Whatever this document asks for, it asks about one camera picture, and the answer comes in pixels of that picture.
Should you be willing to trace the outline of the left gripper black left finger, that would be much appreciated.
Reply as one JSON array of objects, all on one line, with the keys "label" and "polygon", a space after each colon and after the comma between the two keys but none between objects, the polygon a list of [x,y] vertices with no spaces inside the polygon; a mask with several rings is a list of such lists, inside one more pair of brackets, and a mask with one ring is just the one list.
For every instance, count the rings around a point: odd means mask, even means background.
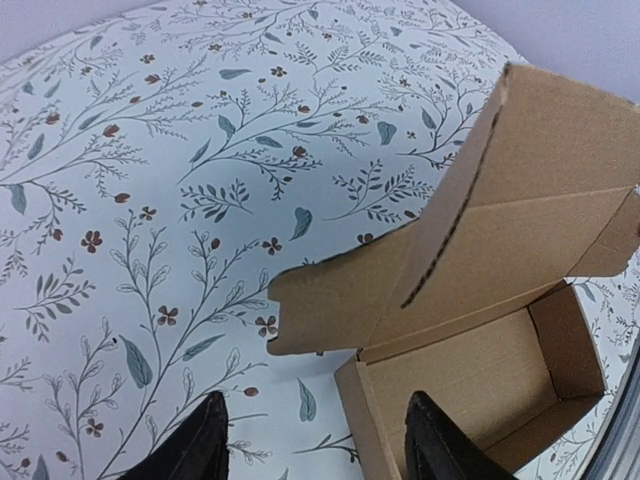
[{"label": "left gripper black left finger", "polygon": [[226,480],[229,477],[228,411],[213,391],[126,480]]}]

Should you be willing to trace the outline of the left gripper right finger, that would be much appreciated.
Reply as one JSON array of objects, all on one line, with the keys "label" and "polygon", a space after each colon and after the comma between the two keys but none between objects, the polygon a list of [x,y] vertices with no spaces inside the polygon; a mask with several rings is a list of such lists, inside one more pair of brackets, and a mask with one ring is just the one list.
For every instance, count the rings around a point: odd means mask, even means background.
[{"label": "left gripper right finger", "polygon": [[411,480],[513,480],[424,391],[415,391],[405,417],[407,478]]}]

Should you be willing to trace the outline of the floral patterned table mat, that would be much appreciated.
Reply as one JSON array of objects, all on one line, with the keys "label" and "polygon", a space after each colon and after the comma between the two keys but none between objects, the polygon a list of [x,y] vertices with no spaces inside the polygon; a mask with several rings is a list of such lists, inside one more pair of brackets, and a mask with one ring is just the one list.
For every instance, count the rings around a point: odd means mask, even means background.
[{"label": "floral patterned table mat", "polygon": [[413,220],[508,63],[454,1],[161,1],[1,65],[1,475],[118,479],[210,393],[234,479],[359,479],[280,272]]}]

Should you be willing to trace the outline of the brown cardboard box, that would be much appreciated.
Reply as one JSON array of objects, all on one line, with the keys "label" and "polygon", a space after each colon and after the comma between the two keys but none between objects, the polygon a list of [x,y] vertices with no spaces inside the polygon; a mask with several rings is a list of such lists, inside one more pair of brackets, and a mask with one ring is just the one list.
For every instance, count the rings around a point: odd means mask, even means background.
[{"label": "brown cardboard box", "polygon": [[368,479],[407,477],[417,391],[516,472],[603,396],[568,279],[626,268],[638,182],[636,104],[509,64],[418,219],[272,280],[268,351],[355,351],[335,379]]}]

